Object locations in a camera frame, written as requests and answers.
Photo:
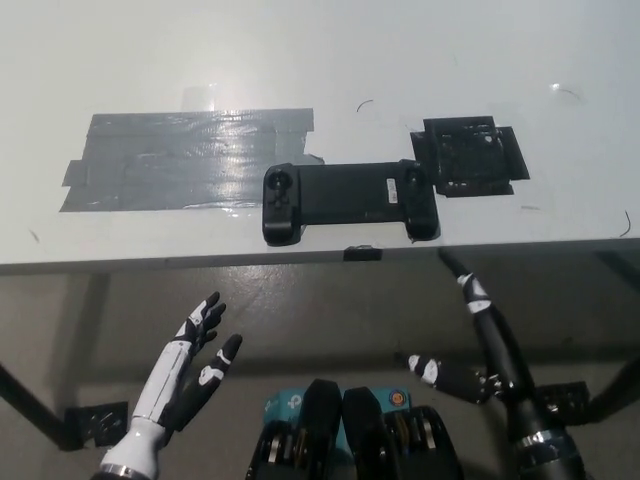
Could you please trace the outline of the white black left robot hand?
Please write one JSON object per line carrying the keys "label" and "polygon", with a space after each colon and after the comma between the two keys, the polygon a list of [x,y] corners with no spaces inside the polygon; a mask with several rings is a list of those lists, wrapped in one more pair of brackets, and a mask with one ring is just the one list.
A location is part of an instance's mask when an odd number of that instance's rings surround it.
{"label": "white black left robot hand", "polygon": [[184,320],[159,355],[131,416],[129,431],[100,462],[95,479],[157,479],[159,452],[183,430],[224,380],[243,341],[231,335],[190,383],[195,356],[216,336],[226,305],[214,292]]}

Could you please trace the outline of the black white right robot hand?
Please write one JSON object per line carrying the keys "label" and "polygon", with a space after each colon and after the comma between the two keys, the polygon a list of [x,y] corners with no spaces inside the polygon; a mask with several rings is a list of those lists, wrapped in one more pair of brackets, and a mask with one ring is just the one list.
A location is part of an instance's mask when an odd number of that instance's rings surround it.
{"label": "black white right robot hand", "polygon": [[470,403],[483,404],[491,397],[497,398],[506,409],[509,443],[519,450],[565,443],[568,438],[565,426],[537,395],[512,330],[477,276],[448,251],[441,249],[438,256],[462,290],[486,371],[454,367],[418,354],[407,358],[408,369],[433,389]]}

